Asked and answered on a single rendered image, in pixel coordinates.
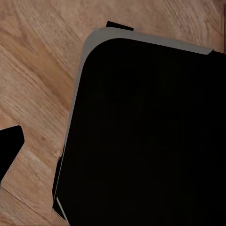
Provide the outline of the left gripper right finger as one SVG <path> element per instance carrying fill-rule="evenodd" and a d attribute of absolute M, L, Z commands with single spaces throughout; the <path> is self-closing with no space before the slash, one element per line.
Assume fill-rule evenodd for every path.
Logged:
<path fill-rule="evenodd" d="M 226 163 L 226 127 L 216 125 L 212 132 L 211 142 Z"/>

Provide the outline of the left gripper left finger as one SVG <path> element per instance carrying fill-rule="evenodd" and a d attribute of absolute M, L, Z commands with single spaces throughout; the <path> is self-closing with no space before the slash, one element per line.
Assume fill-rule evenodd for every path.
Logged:
<path fill-rule="evenodd" d="M 0 130 L 0 182 L 24 144 L 20 125 Z"/>

